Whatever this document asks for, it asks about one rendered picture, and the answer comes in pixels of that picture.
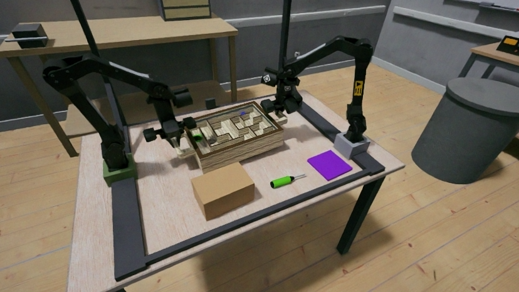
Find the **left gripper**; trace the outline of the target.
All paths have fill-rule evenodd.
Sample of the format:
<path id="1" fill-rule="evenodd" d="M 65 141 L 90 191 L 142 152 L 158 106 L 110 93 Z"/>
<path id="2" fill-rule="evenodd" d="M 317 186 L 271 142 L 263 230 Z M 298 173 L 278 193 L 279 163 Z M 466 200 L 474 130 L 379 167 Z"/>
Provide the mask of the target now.
<path id="1" fill-rule="evenodd" d="M 280 103 L 284 97 L 287 96 L 290 97 L 292 94 L 294 94 L 294 99 L 296 100 L 303 100 L 302 96 L 297 91 L 292 91 L 289 94 L 284 94 L 281 91 L 279 91 L 279 87 L 276 88 L 277 95 L 275 95 L 276 100 L 271 101 L 269 98 L 265 100 L 261 100 L 261 107 L 265 111 L 265 113 L 271 113 L 275 111 L 275 115 L 278 115 L 279 110 L 283 113 L 285 111 L 284 106 L 281 106 Z M 277 111 L 277 112 L 276 112 Z"/>

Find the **wooden maze board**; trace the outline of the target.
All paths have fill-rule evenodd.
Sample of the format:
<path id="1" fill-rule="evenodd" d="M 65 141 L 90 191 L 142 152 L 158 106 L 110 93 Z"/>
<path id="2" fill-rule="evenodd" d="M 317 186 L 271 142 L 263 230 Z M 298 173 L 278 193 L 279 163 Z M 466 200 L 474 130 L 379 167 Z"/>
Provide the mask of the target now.
<path id="1" fill-rule="evenodd" d="M 255 101 L 193 118 L 197 127 L 181 138 L 190 148 L 181 150 L 176 137 L 172 143 L 179 159 L 194 155 L 203 174 L 239 162 L 283 145 L 288 117 L 280 110 L 278 119 L 265 113 Z"/>

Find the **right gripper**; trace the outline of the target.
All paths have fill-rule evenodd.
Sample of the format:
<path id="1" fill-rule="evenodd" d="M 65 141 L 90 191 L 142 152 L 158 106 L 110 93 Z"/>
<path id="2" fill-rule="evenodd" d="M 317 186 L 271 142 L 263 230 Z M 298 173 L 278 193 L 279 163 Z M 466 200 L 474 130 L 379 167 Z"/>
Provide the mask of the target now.
<path id="1" fill-rule="evenodd" d="M 170 113 L 167 113 L 167 114 L 164 114 L 164 115 L 158 115 L 157 114 L 157 116 L 158 116 L 159 122 L 160 122 L 160 119 L 162 119 L 162 118 L 164 118 L 165 120 L 169 120 L 171 116 L 175 117 L 174 111 L 171 111 Z M 197 127 L 196 121 L 193 119 L 193 117 L 183 118 L 182 121 L 184 122 L 184 126 L 186 126 L 188 129 L 192 129 L 192 128 L 196 128 Z M 143 130 L 143 133 L 144 133 L 144 137 L 145 137 L 146 142 L 150 142 L 150 141 L 155 140 L 157 138 L 156 135 L 159 134 L 160 138 L 167 140 L 170 143 L 170 145 L 173 147 L 173 149 L 174 149 L 174 145 L 173 145 L 171 139 L 166 137 L 165 132 L 163 132 L 161 128 L 156 129 L 156 130 L 154 130 L 153 127 L 146 128 L 146 129 Z M 181 132 L 181 135 L 183 133 L 184 133 L 184 131 Z M 179 144 L 179 146 L 180 146 L 180 142 L 181 142 L 181 135 L 176 137 L 177 143 Z"/>

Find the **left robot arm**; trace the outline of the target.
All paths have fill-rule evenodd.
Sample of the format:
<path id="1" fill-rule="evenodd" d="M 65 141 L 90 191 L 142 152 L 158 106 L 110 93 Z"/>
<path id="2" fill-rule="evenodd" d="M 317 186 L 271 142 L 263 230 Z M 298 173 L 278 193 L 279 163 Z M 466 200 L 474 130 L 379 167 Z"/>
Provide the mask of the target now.
<path id="1" fill-rule="evenodd" d="M 346 120 L 348 120 L 350 125 L 346 135 L 343 134 L 343 136 L 350 142 L 357 143 L 364 140 L 361 136 L 367 130 L 366 120 L 362 111 L 362 99 L 366 70 L 373 53 L 372 43 L 369 39 L 357 39 L 338 35 L 305 55 L 290 58 L 279 71 L 266 67 L 261 78 L 261 83 L 275 87 L 280 81 L 279 91 L 284 94 L 289 94 L 292 92 L 294 86 L 299 86 L 300 84 L 300 79 L 296 77 L 298 74 L 309 65 L 336 51 L 341 51 L 355 58 L 356 72 L 354 76 L 355 84 L 353 87 L 352 102 L 351 104 L 347 104 L 346 111 Z M 291 114 L 300 109 L 302 100 L 294 99 L 294 95 L 288 98 L 286 96 L 282 99 L 280 105 L 284 106 L 287 114 Z"/>

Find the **green screwdriver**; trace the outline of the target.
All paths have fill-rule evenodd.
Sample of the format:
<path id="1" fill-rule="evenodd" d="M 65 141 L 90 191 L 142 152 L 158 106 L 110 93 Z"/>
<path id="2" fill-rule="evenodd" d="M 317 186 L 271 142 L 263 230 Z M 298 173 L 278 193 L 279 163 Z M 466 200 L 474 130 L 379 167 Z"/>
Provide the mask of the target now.
<path id="1" fill-rule="evenodd" d="M 270 182 L 270 186 L 271 186 L 272 188 L 279 187 L 279 186 L 281 186 L 281 185 L 288 184 L 288 183 L 290 183 L 291 181 L 293 181 L 295 178 L 297 178 L 297 177 L 301 177 L 301 176 L 303 176 L 303 175 L 306 175 L 306 174 L 298 175 L 298 176 L 295 176 L 295 177 L 294 177 L 294 176 L 286 176 L 286 177 L 282 177 L 282 178 L 280 178 L 280 179 L 272 180 L 272 181 Z"/>

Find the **purple flat block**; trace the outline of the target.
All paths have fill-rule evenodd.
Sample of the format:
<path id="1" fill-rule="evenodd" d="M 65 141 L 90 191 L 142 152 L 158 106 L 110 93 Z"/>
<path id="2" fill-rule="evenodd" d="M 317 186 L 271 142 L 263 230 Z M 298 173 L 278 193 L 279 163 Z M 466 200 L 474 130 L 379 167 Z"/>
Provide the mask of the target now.
<path id="1" fill-rule="evenodd" d="M 307 159 L 307 162 L 327 181 L 341 176 L 353 169 L 348 163 L 331 150 L 311 157 Z"/>

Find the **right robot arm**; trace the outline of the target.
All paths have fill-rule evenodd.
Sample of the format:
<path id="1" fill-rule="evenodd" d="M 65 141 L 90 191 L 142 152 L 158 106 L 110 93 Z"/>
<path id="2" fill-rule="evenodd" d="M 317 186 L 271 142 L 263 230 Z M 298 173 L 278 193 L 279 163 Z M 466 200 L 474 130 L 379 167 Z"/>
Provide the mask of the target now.
<path id="1" fill-rule="evenodd" d="M 158 75 L 139 73 L 91 53 L 47 60 L 43 68 L 43 79 L 56 91 L 67 96 L 99 133 L 102 140 L 100 144 L 102 158 L 108 167 L 108 172 L 128 168 L 129 160 L 126 151 L 123 150 L 125 148 L 123 131 L 117 124 L 111 125 L 107 122 L 77 81 L 92 72 L 134 85 L 148 93 L 146 102 L 154 104 L 158 115 L 173 111 L 169 99 L 177 108 L 193 104 L 188 87 L 171 90 Z M 167 138 L 179 136 L 180 132 L 185 130 L 183 121 L 177 121 L 173 116 L 169 120 L 162 118 L 160 121 L 162 131 L 165 131 Z"/>

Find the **brown cardboard box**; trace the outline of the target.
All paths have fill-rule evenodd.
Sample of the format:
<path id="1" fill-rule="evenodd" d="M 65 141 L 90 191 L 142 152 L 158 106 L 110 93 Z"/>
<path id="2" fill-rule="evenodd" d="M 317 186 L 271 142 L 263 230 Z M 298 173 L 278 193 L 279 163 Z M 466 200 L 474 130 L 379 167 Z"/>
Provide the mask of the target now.
<path id="1" fill-rule="evenodd" d="M 254 200 L 254 182 L 239 162 L 191 179 L 207 221 Z"/>

